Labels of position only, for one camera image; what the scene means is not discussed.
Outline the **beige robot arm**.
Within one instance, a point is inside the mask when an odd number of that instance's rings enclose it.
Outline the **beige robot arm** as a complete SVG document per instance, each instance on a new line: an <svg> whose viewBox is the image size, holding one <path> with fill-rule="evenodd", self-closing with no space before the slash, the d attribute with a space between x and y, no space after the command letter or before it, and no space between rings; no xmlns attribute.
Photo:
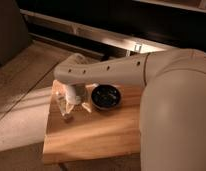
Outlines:
<svg viewBox="0 0 206 171"><path fill-rule="evenodd" d="M141 170L206 171L206 52L172 49L93 64L73 54L54 75L67 86L143 87Z"/></svg>

